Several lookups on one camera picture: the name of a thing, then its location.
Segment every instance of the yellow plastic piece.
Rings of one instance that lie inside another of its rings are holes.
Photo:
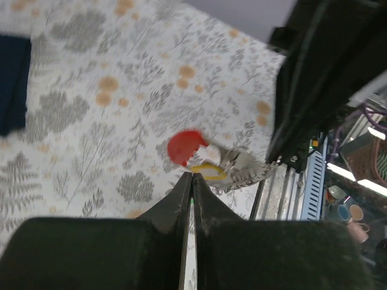
[[[202,164],[202,165],[197,165],[197,166],[192,166],[191,171],[193,173],[201,173],[203,175],[203,178],[206,180],[223,180],[224,178],[227,177],[227,174],[224,172],[224,170],[216,165],[213,164]],[[206,171],[208,172],[209,170],[214,170],[215,174],[217,173],[218,175],[208,175]]]

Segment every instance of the dark fabric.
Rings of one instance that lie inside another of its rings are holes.
[[[0,136],[25,127],[29,39],[0,36]]]

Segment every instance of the folded cloth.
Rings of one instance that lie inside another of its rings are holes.
[[[25,128],[29,39],[0,36],[0,136]]]

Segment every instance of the light strip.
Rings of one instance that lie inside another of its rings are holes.
[[[379,132],[378,130],[375,130],[374,128],[368,127],[368,132],[379,139],[386,140],[386,135]]]
[[[374,192],[377,192],[380,195],[387,197],[387,188],[384,188],[381,185],[378,185],[372,181],[369,181],[368,179],[360,180],[357,183],[359,183],[360,185],[362,185],[368,189],[373,190]]]
[[[355,176],[350,171],[345,170],[339,166],[336,166],[332,163],[328,163],[328,169],[332,170],[334,173],[338,175],[348,178],[349,180],[356,181]]]

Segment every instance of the navy blue cloth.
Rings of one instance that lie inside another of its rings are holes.
[[[25,128],[29,39],[0,36],[0,136]]]

